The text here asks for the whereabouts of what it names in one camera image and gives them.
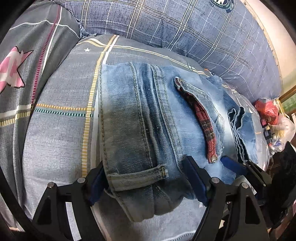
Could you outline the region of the light blue denim jeans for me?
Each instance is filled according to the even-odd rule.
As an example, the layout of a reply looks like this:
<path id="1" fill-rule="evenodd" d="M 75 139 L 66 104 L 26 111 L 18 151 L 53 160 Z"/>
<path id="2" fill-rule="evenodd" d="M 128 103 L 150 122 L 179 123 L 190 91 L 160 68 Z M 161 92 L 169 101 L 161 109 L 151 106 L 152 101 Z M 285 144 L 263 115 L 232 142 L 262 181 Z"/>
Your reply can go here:
<path id="1" fill-rule="evenodd" d="M 175 66 L 104 66 L 99 135 L 110 192 L 133 222 L 195 199 L 184 174 L 186 156 L 226 184 L 235 174 L 222 156 L 258 161 L 250 110 L 220 77 Z"/>

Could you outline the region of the grey star patterned bedsheet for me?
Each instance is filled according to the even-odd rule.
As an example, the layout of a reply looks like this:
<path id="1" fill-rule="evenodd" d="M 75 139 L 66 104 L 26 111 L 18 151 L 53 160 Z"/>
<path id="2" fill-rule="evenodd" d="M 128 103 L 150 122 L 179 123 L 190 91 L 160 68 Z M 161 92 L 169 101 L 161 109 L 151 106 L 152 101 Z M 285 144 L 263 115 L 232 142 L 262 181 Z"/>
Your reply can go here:
<path id="1" fill-rule="evenodd" d="M 121 63 L 175 66 L 205 73 L 194 60 L 118 35 L 80 40 L 79 23 L 52 1 L 34 2 L 1 44 L 1 62 L 16 66 L 1 74 L 1 167 L 20 206 L 32 218 L 46 184 L 70 184 L 102 161 L 99 80 L 102 68 Z M 226 84 L 252 115 L 261 168 L 266 141 L 251 103 Z M 111 192 L 93 208 L 108 240 L 189 240 L 204 206 L 184 198 L 173 211 L 133 222 Z"/>

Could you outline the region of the red plastic bag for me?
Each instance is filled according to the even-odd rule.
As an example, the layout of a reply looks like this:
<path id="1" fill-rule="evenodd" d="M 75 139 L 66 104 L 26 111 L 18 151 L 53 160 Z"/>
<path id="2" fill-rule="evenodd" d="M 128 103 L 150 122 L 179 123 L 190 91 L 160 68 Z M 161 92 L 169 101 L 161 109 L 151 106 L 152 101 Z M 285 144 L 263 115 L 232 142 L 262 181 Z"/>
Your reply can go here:
<path id="1" fill-rule="evenodd" d="M 255 108 L 260 117 L 270 125 L 278 124 L 278 108 L 273 104 L 272 100 L 259 99 L 255 102 Z"/>

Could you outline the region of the clear plastic bag of items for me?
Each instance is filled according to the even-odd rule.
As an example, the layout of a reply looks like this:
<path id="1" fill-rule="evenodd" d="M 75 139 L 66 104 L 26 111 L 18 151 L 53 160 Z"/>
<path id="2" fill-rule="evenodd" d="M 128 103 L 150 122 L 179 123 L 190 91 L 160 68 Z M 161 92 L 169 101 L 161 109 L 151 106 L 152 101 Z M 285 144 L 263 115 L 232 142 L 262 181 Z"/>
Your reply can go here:
<path id="1" fill-rule="evenodd" d="M 269 99 L 278 109 L 278 124 L 270 125 L 266 120 L 261 119 L 263 134 L 271 155 L 282 152 L 287 142 L 290 142 L 295 135 L 295 124 L 285 113 L 279 99 Z"/>

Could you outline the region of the blue plaid pillow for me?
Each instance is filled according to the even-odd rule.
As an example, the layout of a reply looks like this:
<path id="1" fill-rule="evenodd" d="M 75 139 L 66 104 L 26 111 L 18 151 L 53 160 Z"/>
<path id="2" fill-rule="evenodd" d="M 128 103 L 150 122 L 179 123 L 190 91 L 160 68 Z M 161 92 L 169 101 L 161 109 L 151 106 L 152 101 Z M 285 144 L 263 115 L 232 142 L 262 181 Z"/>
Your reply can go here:
<path id="1" fill-rule="evenodd" d="M 117 34 L 195 60 L 249 101 L 280 96 L 263 28 L 241 1 L 58 1 L 91 34 Z"/>

